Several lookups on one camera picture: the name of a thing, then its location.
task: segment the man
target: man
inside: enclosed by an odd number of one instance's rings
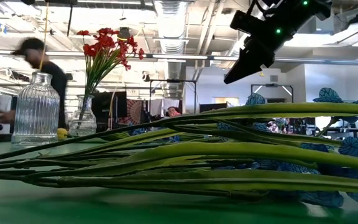
[[[65,124],[65,95],[67,87],[67,76],[65,73],[53,62],[51,62],[47,55],[44,53],[44,42],[37,38],[28,38],[23,41],[20,48],[14,51],[13,55],[23,55],[25,61],[28,62],[32,68],[39,69],[41,60],[44,62],[42,64],[41,72],[52,75],[52,80],[50,82],[51,86],[57,91],[60,96],[60,110],[59,110],[59,128],[66,128]],[[3,114],[0,117],[0,122],[9,123],[10,120],[13,120],[15,117],[15,111],[10,111]]]

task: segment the green stem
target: green stem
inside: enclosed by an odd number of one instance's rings
[[[30,153],[30,152],[36,152],[36,151],[39,151],[39,150],[42,150],[42,149],[49,149],[51,147],[63,146],[63,145],[70,144],[70,143],[85,141],[85,140],[88,140],[88,139],[98,138],[98,137],[101,137],[101,136],[120,133],[120,132],[123,132],[123,131],[129,131],[129,130],[133,130],[133,129],[137,129],[137,128],[149,128],[152,125],[153,125],[153,123],[138,124],[138,125],[134,125],[134,126],[117,128],[117,129],[114,129],[114,130],[105,131],[105,132],[101,132],[101,133],[90,134],[88,136],[81,136],[81,137],[78,137],[78,138],[71,138],[71,139],[67,139],[67,140],[64,140],[64,141],[54,142],[54,143],[50,143],[50,144],[44,144],[44,145],[41,145],[41,146],[30,147],[30,148],[27,148],[27,149],[21,149],[21,150],[18,150],[18,151],[6,152],[6,153],[0,154],[0,159],[7,159],[7,158],[10,158],[10,157],[14,157],[14,156],[21,156],[21,155],[24,155],[24,154],[27,154],[27,153]]]
[[[322,131],[317,133],[315,137],[316,138],[321,137],[328,130],[328,128],[331,127],[331,125],[337,123],[338,120],[339,120],[338,118],[332,117],[331,120],[329,121],[329,123],[327,124],[327,126]]]

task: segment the green table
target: green table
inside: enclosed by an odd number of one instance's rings
[[[60,154],[90,147],[72,144],[50,149]],[[0,153],[10,151],[0,143]],[[37,153],[23,157],[35,156]],[[99,188],[49,189],[0,180],[0,223],[358,223],[358,203],[343,208],[305,203],[247,203],[228,198]]]

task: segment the ribbed glass vase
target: ribbed glass vase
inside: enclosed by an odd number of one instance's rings
[[[50,85],[52,76],[35,72],[32,82],[17,96],[13,148],[26,148],[57,141],[58,93]]]
[[[68,123],[71,136],[87,136],[96,133],[96,117],[92,112],[92,95],[78,95],[78,109]]]

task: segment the ceiling beam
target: ceiling beam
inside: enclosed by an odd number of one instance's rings
[[[206,54],[206,52],[208,50],[208,47],[211,44],[212,37],[213,37],[213,35],[215,33],[215,30],[216,30],[216,23],[218,21],[217,18],[218,18],[218,16],[220,14],[222,14],[223,5],[224,5],[224,3],[222,1],[219,1],[218,8],[216,9],[215,16],[214,16],[213,21],[211,23],[211,27],[209,28],[208,38],[206,39],[204,49],[203,49],[203,51],[201,53],[203,55]]]
[[[206,18],[205,19],[203,18],[204,19],[203,29],[201,30],[200,41],[198,42],[196,55],[200,54],[200,52],[201,52],[201,48],[202,48],[203,43],[204,43],[205,35],[206,35],[207,31],[208,31],[209,23],[211,22],[214,7],[215,7],[215,2],[211,1],[209,3],[209,5],[208,5],[208,8],[207,8]]]

